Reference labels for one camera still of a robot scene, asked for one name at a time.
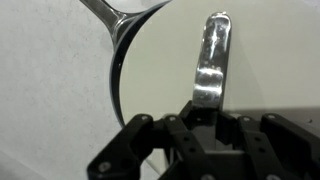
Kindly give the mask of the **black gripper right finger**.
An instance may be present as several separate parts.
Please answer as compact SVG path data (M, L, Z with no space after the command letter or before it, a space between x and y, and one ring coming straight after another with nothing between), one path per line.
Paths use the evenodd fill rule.
M244 151L247 180L320 180L320 138L279 114L219 112L216 138Z

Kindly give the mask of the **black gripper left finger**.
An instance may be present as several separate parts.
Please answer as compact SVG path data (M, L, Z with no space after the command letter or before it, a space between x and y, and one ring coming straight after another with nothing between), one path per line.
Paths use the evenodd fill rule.
M159 120L137 114L89 163L88 180L140 180L142 163L156 149L169 159L158 180L219 180L209 153L193 133L195 127L212 126L217 119L216 110L191 104Z

